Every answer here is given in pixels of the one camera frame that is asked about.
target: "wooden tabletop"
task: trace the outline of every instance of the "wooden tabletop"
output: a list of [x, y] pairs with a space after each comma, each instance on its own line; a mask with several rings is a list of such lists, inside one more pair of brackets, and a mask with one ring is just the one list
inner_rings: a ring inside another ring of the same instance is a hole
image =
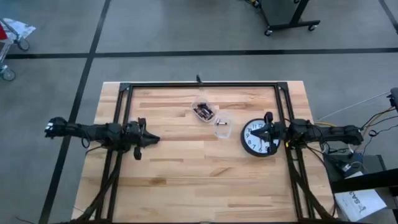
[[[303, 82], [288, 84], [295, 117], [312, 120]], [[112, 122], [118, 89], [119, 83], [103, 84], [95, 123]], [[193, 114], [190, 104], [200, 95], [218, 112], [233, 116], [229, 139], [218, 139], [213, 123], [203, 123]], [[148, 132], [161, 140], [142, 150], [141, 161], [134, 159], [132, 151], [124, 155], [113, 221], [296, 221], [284, 147], [273, 156], [258, 158], [240, 143], [243, 126], [266, 111], [279, 120], [271, 87], [206, 87], [202, 92], [197, 88], [135, 88], [130, 120], [146, 118]], [[304, 150], [303, 156], [311, 191], [331, 211], [333, 197], [325, 168], [310, 151]], [[104, 149], [87, 155], [72, 218], [81, 215], [98, 193], [105, 157]]]

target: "cart wheel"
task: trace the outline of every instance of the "cart wheel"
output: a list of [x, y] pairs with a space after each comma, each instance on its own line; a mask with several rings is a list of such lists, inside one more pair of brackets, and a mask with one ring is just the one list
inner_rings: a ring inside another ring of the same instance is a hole
[[30, 48], [30, 44], [25, 38], [21, 38], [19, 41], [17, 41], [17, 46], [21, 51], [25, 52]]
[[11, 69], [5, 69], [3, 71], [1, 78], [5, 81], [13, 81], [15, 79], [15, 72]]
[[264, 32], [264, 35], [266, 35], [267, 37], [271, 36], [271, 34], [272, 34], [272, 30], [269, 30], [269, 29], [267, 29], [267, 30]]
[[311, 26], [308, 27], [308, 30], [309, 31], [314, 31], [315, 28], [317, 28], [317, 25], [311, 25]]

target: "metal cart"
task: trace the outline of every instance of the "metal cart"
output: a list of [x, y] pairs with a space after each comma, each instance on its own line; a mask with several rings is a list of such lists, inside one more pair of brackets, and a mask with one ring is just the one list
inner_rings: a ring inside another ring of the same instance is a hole
[[15, 79], [15, 77], [16, 77], [15, 72], [12, 71], [6, 64], [4, 64], [4, 59], [6, 58], [8, 50], [10, 49], [12, 44], [16, 44], [19, 49], [26, 52], [29, 50], [30, 45], [29, 45], [29, 42], [25, 39], [25, 37], [22, 34], [18, 33], [4, 19], [0, 19], [0, 26], [1, 25], [4, 25], [3, 27], [5, 27], [4, 30], [6, 31], [6, 33], [13, 34], [13, 35], [7, 35], [8, 39], [6, 39], [5, 41], [2, 42], [3, 46], [0, 45], [0, 47], [1, 47], [0, 77], [5, 81], [13, 81], [13, 79]]
[[264, 35], [270, 36], [275, 30], [295, 27], [308, 27], [309, 31], [315, 30], [321, 21], [301, 21], [309, 0], [259, 0], [261, 14], [267, 23]]

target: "plastic container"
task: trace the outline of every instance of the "plastic container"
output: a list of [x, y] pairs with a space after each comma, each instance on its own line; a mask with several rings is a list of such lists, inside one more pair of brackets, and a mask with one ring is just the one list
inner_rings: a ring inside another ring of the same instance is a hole
[[214, 134], [221, 139], [227, 139], [231, 135], [233, 126], [232, 115], [227, 112], [220, 112], [214, 122]]
[[[207, 105], [207, 107], [211, 110], [211, 112], [213, 113], [213, 116], [210, 119], [205, 119], [202, 118], [194, 109], [198, 108], [198, 105], [201, 103], [205, 103]], [[209, 123], [210, 121], [213, 121], [214, 118], [216, 117], [216, 108], [214, 107], [214, 105], [212, 103], [210, 103], [208, 100], [206, 100], [204, 97], [198, 97], [192, 104], [191, 104], [191, 109], [193, 110], [193, 113], [196, 114], [196, 116], [202, 120], [203, 122]]]

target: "concrete floor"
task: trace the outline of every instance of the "concrete floor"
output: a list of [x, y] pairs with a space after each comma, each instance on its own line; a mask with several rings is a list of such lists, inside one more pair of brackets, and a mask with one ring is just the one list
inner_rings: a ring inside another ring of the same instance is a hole
[[[396, 1], [386, 2], [398, 18]], [[104, 0], [0, 0], [0, 5], [0, 15], [37, 27], [28, 54], [85, 53]], [[304, 27], [268, 38], [258, 12], [240, 0], [112, 0], [97, 52], [398, 47], [398, 35], [377, 0], [312, 0], [303, 19], [321, 24], [314, 32]], [[22, 52], [14, 48], [10, 54]], [[319, 119], [398, 86], [397, 61], [398, 53], [96, 58], [77, 121], [93, 122], [103, 82], [193, 81], [197, 73], [203, 80], [303, 80]], [[20, 223], [15, 216], [39, 220], [61, 142], [45, 139], [44, 127], [54, 116], [69, 117], [85, 62], [6, 60], [17, 78], [0, 80], [1, 223]], [[323, 120], [361, 125], [388, 106], [379, 97]], [[397, 168], [397, 134], [398, 129], [381, 134], [366, 154], [381, 154], [388, 169]], [[84, 149], [74, 139], [50, 222], [70, 218], [83, 161]]]

